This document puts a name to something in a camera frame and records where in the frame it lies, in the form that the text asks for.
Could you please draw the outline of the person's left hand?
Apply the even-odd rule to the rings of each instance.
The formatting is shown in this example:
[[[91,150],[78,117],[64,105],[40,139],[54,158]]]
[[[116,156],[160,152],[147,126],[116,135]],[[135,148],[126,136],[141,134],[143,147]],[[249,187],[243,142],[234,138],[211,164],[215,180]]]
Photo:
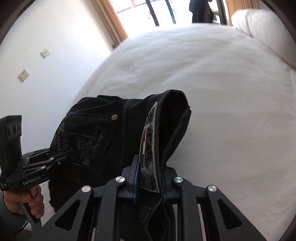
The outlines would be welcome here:
[[[40,185],[32,187],[29,191],[14,193],[12,191],[4,191],[4,204],[6,208],[16,214],[23,215],[19,203],[27,203],[30,207],[31,214],[37,219],[44,215],[44,197],[41,193]]]

